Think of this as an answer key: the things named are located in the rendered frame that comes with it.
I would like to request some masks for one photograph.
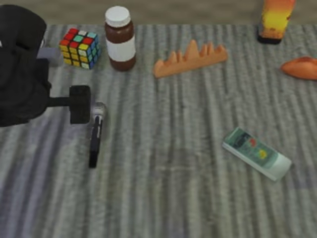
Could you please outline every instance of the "orange wooden object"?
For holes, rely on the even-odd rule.
[[[153,74],[156,78],[161,78],[226,61],[227,59],[227,51],[222,45],[213,49],[212,43],[204,44],[199,52],[197,42],[191,40],[184,56],[181,51],[178,51],[178,53],[172,51],[167,61],[159,59],[156,62]]]
[[[284,63],[281,70],[293,77],[317,80],[317,59],[312,57],[300,57]]]

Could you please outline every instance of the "bottle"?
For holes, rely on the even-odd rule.
[[[134,25],[128,9],[109,8],[105,13],[105,32],[108,56],[112,67],[128,71],[136,62]]]
[[[294,6],[295,0],[264,0],[258,26],[260,43],[277,45],[282,41]]]

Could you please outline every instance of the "brown jar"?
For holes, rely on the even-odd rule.
[[[128,9],[109,8],[105,13],[106,45],[110,63],[119,71],[128,71],[136,62],[134,26]]]

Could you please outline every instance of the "green label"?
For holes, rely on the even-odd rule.
[[[224,142],[264,168],[270,168],[278,157],[278,153],[275,150],[264,145],[240,128],[236,128],[225,138]]]

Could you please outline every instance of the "orange fish-shaped object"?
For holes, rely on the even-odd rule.
[[[293,59],[283,64],[281,70],[296,78],[317,80],[317,59],[308,56]]]

